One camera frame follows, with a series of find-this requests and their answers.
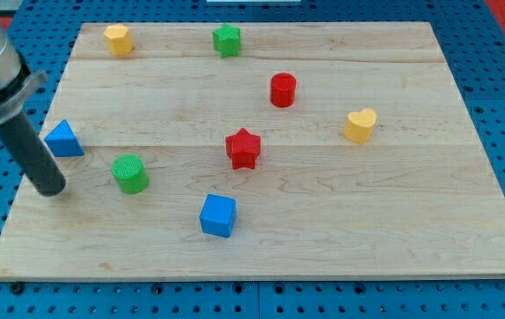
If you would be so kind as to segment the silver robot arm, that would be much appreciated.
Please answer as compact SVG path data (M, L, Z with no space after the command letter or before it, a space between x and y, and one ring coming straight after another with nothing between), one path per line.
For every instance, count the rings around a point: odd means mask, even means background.
M45 71L32 71L0 24L0 140L28 180L44 196L59 194L66 179L35 133L23 106L47 82Z

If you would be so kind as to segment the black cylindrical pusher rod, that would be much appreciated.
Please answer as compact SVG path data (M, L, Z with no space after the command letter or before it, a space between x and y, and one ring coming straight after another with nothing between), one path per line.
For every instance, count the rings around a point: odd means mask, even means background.
M41 195L55 196L65 188L64 175L23 112L0 124L0 139Z

